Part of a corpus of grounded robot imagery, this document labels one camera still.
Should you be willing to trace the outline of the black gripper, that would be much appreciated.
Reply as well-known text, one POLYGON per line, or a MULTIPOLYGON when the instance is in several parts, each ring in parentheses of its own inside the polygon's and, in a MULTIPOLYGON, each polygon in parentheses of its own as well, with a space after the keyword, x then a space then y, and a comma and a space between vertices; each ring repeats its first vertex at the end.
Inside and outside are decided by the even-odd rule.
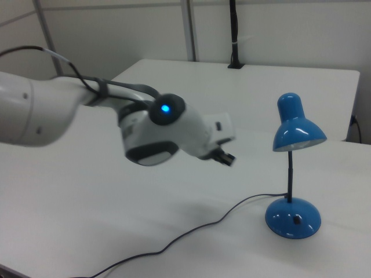
POLYGON ((222 148, 214 149, 210 153, 210 158, 228 167, 231 167, 236 159, 234 155, 225 152, 222 148))

